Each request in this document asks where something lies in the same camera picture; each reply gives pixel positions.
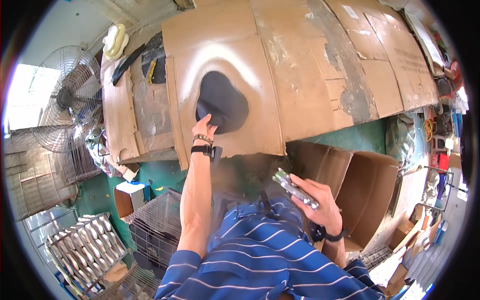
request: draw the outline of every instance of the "industrial fan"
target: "industrial fan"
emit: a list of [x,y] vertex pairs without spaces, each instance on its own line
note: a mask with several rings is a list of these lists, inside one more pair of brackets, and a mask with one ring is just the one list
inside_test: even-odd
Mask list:
[[67,153],[84,145],[102,115],[100,66],[78,46],[52,52],[37,68],[29,92],[38,95],[41,107],[32,134],[52,152]]

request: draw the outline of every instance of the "wristwatch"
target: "wristwatch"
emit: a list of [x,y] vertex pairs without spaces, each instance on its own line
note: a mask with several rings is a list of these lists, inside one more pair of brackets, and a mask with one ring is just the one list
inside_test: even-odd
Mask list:
[[222,157],[222,147],[215,146],[212,147],[212,145],[204,145],[204,146],[193,146],[192,147],[192,153],[193,152],[202,152],[205,156],[210,157],[210,162],[216,165],[220,158]]
[[308,229],[310,230],[310,235],[312,236],[312,240],[314,242],[318,242],[318,241],[321,241],[323,239],[326,239],[326,240],[329,240],[329,241],[339,241],[345,235],[347,235],[347,233],[348,233],[348,228],[343,229],[343,227],[342,227],[342,232],[340,232],[339,235],[334,237],[334,236],[331,236],[327,233],[327,230],[326,230],[325,226],[317,225],[313,222],[311,222],[308,225]]

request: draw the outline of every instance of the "window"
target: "window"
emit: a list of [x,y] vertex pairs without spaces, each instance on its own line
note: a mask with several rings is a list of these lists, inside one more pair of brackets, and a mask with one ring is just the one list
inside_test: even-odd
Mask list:
[[[39,76],[32,85],[32,79]],[[50,93],[58,83],[60,70],[31,65],[17,65],[7,96],[7,111],[3,123],[4,132],[35,127],[42,109],[48,104]]]

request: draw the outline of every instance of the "man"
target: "man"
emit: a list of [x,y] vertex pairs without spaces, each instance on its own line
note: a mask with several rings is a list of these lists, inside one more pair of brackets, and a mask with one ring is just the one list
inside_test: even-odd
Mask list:
[[[193,128],[194,146],[213,140],[211,115]],[[291,180],[314,197],[312,210],[292,201],[332,237],[342,232],[342,217],[328,186]],[[243,204],[225,214],[210,232],[210,158],[193,152],[180,203],[182,233],[177,252],[155,299],[384,299],[360,261],[346,266],[343,239],[326,240],[322,252],[301,229],[297,207],[285,198]]]

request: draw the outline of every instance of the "blue striped shirt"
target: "blue striped shirt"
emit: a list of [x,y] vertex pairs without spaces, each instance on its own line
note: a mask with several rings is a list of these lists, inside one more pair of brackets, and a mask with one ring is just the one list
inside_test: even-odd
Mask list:
[[155,299],[271,299],[282,291],[296,300],[384,299],[363,263],[345,269],[312,246],[298,210],[285,198],[244,204],[226,213],[207,255],[172,255]]

